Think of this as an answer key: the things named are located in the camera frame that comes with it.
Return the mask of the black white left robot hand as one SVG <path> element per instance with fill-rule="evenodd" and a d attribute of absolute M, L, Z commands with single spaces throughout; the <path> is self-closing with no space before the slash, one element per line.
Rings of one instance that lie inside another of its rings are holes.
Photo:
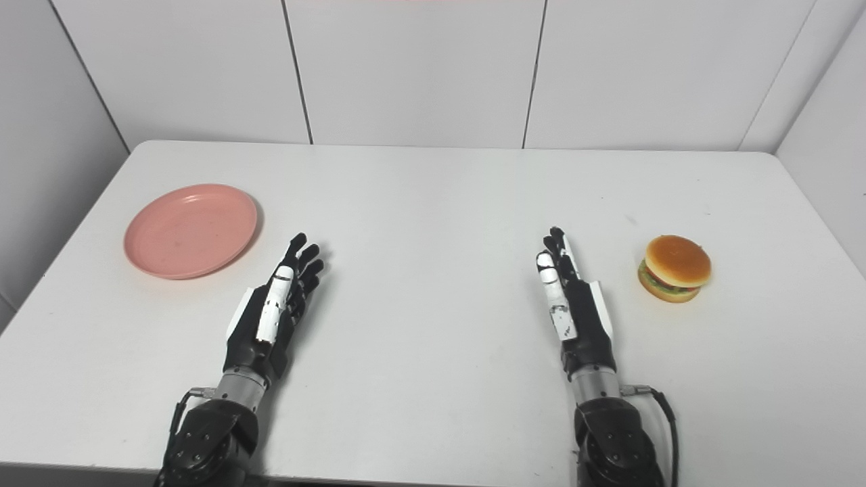
<path fill-rule="evenodd" d="M 247 370 L 270 388 L 290 364 L 288 348 L 324 269 L 318 244 L 292 238 L 266 283 L 247 289 L 233 315 L 223 370 Z"/>

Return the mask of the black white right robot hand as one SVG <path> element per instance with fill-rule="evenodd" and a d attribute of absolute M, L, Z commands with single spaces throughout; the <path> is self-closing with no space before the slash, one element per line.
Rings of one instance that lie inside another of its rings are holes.
<path fill-rule="evenodd" d="M 616 372 L 612 321 L 599 281 L 582 278 L 565 231 L 557 226 L 544 236 L 536 269 L 547 299 L 551 323 L 561 344 L 561 363 L 569 378 L 579 370 Z"/>

